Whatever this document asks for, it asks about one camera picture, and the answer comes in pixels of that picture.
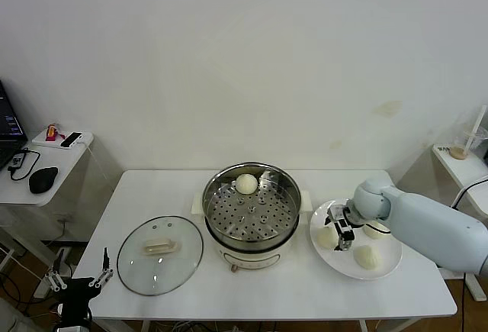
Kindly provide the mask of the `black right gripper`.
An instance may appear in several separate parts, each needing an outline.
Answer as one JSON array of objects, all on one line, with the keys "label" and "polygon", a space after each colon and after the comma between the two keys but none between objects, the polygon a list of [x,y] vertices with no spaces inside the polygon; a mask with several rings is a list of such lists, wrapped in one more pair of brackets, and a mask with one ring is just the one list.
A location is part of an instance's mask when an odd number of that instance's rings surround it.
[{"label": "black right gripper", "polygon": [[[332,204],[330,206],[330,218],[326,216],[324,221],[325,227],[330,227],[333,223],[337,227],[352,227],[353,223],[348,219],[349,209],[346,205]],[[339,243],[334,251],[342,251],[342,245]]]}]

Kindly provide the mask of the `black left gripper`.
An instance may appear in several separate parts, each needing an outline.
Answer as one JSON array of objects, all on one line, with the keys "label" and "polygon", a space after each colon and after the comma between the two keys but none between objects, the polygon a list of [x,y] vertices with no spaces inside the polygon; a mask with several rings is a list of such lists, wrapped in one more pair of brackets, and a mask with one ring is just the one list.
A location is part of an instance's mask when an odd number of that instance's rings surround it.
[{"label": "black left gripper", "polygon": [[52,267],[44,276],[51,290],[65,290],[63,295],[63,323],[92,322],[89,302],[95,297],[95,288],[103,288],[114,275],[108,249],[104,248],[102,268],[97,277],[70,279],[67,284],[59,274],[63,256],[64,249],[61,248]]}]

